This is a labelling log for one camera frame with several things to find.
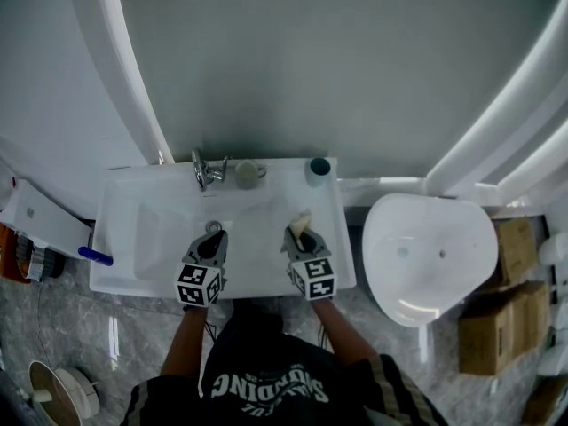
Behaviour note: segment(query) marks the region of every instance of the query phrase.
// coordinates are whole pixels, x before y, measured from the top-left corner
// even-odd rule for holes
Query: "cup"
[[[258,180],[266,175],[266,168],[259,167],[252,160],[241,160],[235,166],[237,173],[237,186],[240,189],[254,189]]]
[[[331,164],[325,158],[313,158],[305,164],[305,179],[312,188],[321,185],[329,178]]]

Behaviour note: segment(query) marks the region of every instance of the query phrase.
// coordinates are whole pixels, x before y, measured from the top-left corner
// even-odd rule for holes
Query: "faucet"
[[[192,150],[193,169],[195,170],[197,184],[202,192],[207,190],[207,185],[213,183],[213,180],[220,180],[221,183],[225,181],[228,159],[228,156],[223,158],[222,169],[212,169],[205,158],[203,158],[203,154],[199,148]]]

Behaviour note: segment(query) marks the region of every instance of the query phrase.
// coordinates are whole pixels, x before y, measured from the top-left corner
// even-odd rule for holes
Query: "toilet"
[[[404,327],[421,327],[458,304],[493,273],[493,223],[468,201],[395,193],[371,208],[363,262],[376,302]]]

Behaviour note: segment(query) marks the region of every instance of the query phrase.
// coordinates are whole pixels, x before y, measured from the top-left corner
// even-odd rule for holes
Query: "gray wall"
[[[557,0],[122,0],[177,161],[340,158],[424,176],[531,48]]]

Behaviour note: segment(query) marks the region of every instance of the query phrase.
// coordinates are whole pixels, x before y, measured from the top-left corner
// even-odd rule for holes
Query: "white sink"
[[[90,286],[100,292],[175,297],[176,265],[193,240],[217,221],[229,235],[228,282],[221,298],[297,295],[280,253],[284,229],[300,212],[312,213],[312,230],[331,250],[338,287],[355,286],[351,247],[336,183],[311,188],[303,159],[258,160],[267,174],[254,190],[237,188],[234,164],[224,183],[202,193],[191,163],[108,173],[93,235],[93,248],[114,264],[91,263]]]
[[[489,216],[466,201],[388,194],[371,208],[363,231],[369,287],[405,327],[458,304],[491,276],[497,255]]]

